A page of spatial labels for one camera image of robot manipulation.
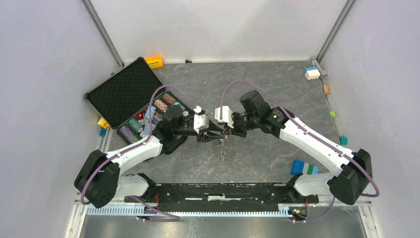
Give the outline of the large metal keyring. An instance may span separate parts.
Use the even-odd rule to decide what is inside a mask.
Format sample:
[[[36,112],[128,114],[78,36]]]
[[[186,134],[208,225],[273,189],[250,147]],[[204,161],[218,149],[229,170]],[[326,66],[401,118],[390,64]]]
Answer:
[[[220,160],[224,161],[226,158],[226,152],[227,152],[227,145],[226,142],[223,144],[220,144],[221,152],[220,152]]]

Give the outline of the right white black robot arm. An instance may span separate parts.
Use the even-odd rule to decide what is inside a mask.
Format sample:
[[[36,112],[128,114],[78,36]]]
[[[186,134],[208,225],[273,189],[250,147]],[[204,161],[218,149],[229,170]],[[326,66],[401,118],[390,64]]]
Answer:
[[[327,172],[316,175],[295,175],[286,188],[286,196],[299,202],[309,195],[332,195],[339,201],[354,205],[372,181],[371,155],[364,149],[357,152],[332,142],[305,125],[290,111],[271,108],[256,91],[245,93],[240,102],[244,112],[233,112],[228,106],[215,109],[215,119],[229,134],[246,137],[247,132],[260,129],[266,134],[289,142],[320,162]]]

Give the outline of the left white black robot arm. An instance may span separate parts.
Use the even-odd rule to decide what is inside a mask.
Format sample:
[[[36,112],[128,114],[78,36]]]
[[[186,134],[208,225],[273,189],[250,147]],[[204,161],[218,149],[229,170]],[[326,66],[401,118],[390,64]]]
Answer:
[[[81,193],[81,203],[102,208],[115,196],[131,195],[144,202],[152,201],[156,195],[152,185],[137,176],[122,178],[122,174],[160,154],[171,154],[189,136],[197,137],[199,142],[222,138],[225,130],[220,126],[233,127],[232,110],[222,106],[215,109],[214,116],[216,122],[199,106],[192,111],[170,106],[156,128],[150,128],[149,134],[141,140],[107,153],[99,149],[92,151],[74,181]]]

